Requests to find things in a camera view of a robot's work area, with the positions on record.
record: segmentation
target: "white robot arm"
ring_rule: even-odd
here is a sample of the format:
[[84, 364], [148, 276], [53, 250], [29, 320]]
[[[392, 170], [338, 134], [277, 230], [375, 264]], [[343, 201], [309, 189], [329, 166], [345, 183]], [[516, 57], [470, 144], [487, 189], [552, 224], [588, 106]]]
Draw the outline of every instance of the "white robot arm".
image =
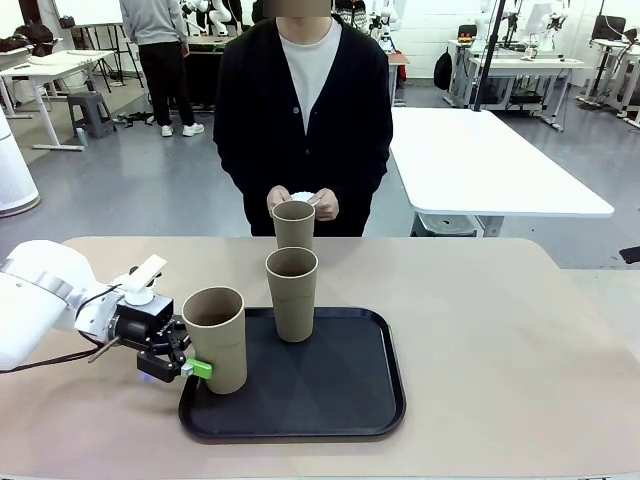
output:
[[555, 50], [554, 38], [556, 34], [562, 30], [564, 22], [569, 17], [569, 1], [570, 0], [555, 0], [551, 5], [551, 12], [542, 17], [539, 27], [539, 50]]
[[184, 324], [173, 317], [173, 300], [152, 291], [165, 264], [154, 255], [110, 286], [97, 282], [87, 259], [71, 248], [18, 245], [0, 261], [0, 373], [20, 366], [53, 327], [80, 332], [97, 346], [95, 358], [121, 344], [139, 351], [145, 373], [165, 382], [182, 375]]
[[371, 17], [371, 26], [369, 27], [371, 36], [378, 40], [382, 50], [387, 53], [395, 53], [391, 41], [391, 24], [396, 23], [399, 19], [395, 0], [373, 0]]
[[224, 22], [230, 22], [232, 15], [222, 0], [184, 0], [182, 11], [185, 16], [192, 12], [208, 13], [211, 22], [216, 27], [218, 37], [228, 37], [229, 31]]

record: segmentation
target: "beige tabletop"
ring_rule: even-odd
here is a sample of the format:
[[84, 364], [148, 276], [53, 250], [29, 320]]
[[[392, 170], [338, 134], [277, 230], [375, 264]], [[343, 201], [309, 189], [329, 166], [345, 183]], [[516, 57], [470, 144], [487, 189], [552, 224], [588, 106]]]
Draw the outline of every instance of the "beige tabletop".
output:
[[[177, 310], [203, 287], [270, 305], [273, 239], [68, 242], [102, 281], [157, 253]], [[59, 478], [581, 476], [640, 471], [640, 365], [549, 257], [524, 240], [317, 240], [319, 306], [391, 325], [407, 413], [363, 443], [202, 444], [183, 380], [144, 383], [135, 353], [0, 376], [0, 471]], [[51, 332], [30, 360], [86, 348]]]

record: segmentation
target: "gray stool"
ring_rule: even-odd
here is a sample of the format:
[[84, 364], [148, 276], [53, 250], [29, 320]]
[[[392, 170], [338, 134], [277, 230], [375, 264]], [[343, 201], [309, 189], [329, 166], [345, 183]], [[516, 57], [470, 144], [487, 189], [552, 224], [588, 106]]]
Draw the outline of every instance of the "gray stool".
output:
[[[83, 128], [97, 138], [107, 135], [109, 129], [116, 131], [111, 119], [111, 112], [109, 112], [100, 92], [72, 93], [67, 97], [67, 103], [69, 104], [69, 115], [71, 115], [74, 135], [77, 135], [78, 128]], [[82, 110], [82, 118], [78, 120], [75, 116], [75, 106]]]
[[412, 237], [476, 237], [478, 230], [467, 217], [416, 213]]

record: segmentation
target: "brown paper cup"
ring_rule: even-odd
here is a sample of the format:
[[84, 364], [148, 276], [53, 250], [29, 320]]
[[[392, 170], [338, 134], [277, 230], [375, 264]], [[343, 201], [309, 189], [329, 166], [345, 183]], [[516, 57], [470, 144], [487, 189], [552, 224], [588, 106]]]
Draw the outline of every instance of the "brown paper cup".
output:
[[278, 336], [302, 342], [313, 332], [318, 257], [306, 248], [288, 247], [269, 255], [266, 265]]
[[244, 299], [227, 287], [194, 293], [184, 302], [182, 316], [196, 358], [213, 366], [209, 390], [227, 394], [247, 381]]
[[316, 209], [307, 202], [292, 200], [273, 209], [273, 224], [278, 248], [313, 248]]

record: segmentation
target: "metal stand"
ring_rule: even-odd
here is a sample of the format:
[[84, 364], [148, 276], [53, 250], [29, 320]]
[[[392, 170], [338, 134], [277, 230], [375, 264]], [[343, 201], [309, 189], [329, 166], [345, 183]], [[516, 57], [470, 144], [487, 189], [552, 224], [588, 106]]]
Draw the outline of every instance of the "metal stand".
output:
[[476, 94], [476, 103], [473, 107], [474, 112], [479, 112], [484, 100], [484, 94], [487, 87], [487, 81], [489, 79], [489, 70], [491, 70], [491, 62], [493, 61], [493, 54], [496, 51], [496, 45], [498, 44], [498, 37], [500, 35], [500, 23], [502, 15], [504, 13], [504, 7], [507, 0], [500, 0], [498, 4], [498, 12], [496, 13], [495, 23], [493, 24], [493, 33], [489, 37], [489, 50], [487, 51], [487, 59], [484, 62], [484, 68], [480, 75], [480, 83], [478, 83], [478, 91]]
[[562, 85], [562, 93], [560, 94], [560, 100], [558, 101], [558, 106], [553, 112], [553, 115], [551, 115], [550, 117], [545, 117], [545, 116], [540, 117], [540, 120], [542, 120], [544, 123], [549, 125], [551, 128], [555, 128], [559, 132], [564, 132], [564, 125], [560, 125], [559, 123], [557, 123], [556, 119], [558, 118], [558, 114], [560, 113], [560, 108], [562, 107], [564, 97], [567, 94], [567, 90], [569, 89], [569, 78], [570, 78], [570, 75], [567, 74], [567, 77], [564, 79], [564, 84]]
[[2, 95], [5, 106], [7, 108], [7, 115], [5, 116], [9, 120], [33, 118], [33, 115], [23, 115], [23, 114], [16, 113], [16, 111], [13, 109], [13, 100], [9, 96], [7, 85], [4, 83], [4, 79], [2, 77], [0, 77], [0, 94]]
[[38, 91], [38, 85], [33, 80], [29, 80], [31, 88], [36, 97], [36, 103], [38, 104], [38, 110], [40, 110], [40, 114], [42, 115], [42, 121], [44, 122], [44, 126], [47, 129], [47, 133], [49, 134], [49, 139], [51, 139], [51, 145], [34, 145], [34, 150], [66, 150], [71, 152], [83, 152], [84, 147], [77, 145], [61, 145], [58, 140], [58, 136], [56, 135], [56, 131], [53, 128], [53, 124], [51, 123], [51, 118], [49, 118], [49, 114], [47, 113], [47, 107], [40, 96], [40, 92]]

